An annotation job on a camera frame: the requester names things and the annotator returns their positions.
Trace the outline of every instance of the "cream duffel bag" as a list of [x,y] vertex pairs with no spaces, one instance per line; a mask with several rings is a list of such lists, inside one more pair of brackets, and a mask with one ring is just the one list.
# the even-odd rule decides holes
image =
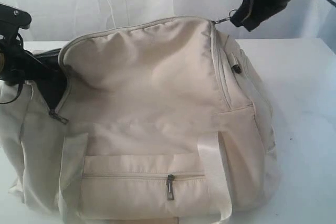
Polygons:
[[[244,52],[212,21],[85,35],[59,64],[68,86],[56,113],[33,82],[0,106],[18,174],[10,190],[30,208],[69,224],[215,213],[224,223],[275,191],[271,106]],[[16,92],[3,84],[0,100]]]

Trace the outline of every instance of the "black strap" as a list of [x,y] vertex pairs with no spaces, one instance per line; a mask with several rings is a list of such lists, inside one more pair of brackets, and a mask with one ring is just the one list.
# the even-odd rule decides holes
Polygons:
[[9,103],[12,103],[12,102],[14,102],[16,99],[19,98],[19,96],[20,96],[20,94],[21,94],[21,92],[22,92],[22,88],[23,88],[23,81],[19,82],[18,85],[19,85],[19,87],[18,87],[18,89],[17,89],[16,96],[15,96],[11,101],[9,101],[9,102],[0,102],[0,105],[2,105],[2,104],[9,104]]

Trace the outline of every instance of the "white curtain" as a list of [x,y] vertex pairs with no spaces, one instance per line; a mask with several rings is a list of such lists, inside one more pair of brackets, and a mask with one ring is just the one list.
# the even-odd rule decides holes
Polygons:
[[[28,11],[33,22],[26,40],[71,40],[79,35],[137,25],[170,16],[225,17],[242,0],[0,0]],[[230,22],[219,30],[236,38],[321,37],[336,51],[336,8],[325,0],[293,0],[253,32]]]

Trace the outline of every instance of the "white table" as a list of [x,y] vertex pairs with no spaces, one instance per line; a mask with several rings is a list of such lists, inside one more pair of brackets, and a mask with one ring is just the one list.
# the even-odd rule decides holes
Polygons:
[[[282,182],[259,209],[235,214],[234,224],[335,223],[336,55],[320,39],[239,40],[264,80],[274,105]],[[64,42],[26,42],[27,49],[53,49]],[[15,177],[0,151],[0,222],[55,224],[7,194]],[[204,224],[218,216],[182,218]]]

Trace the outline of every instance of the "bag strap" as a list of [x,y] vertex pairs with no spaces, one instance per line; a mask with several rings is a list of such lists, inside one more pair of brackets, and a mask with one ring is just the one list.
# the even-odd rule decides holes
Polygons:
[[220,221],[214,224],[225,224],[232,214],[232,201],[222,135],[219,132],[201,135],[198,138],[197,148],[204,166],[210,196],[221,212]]

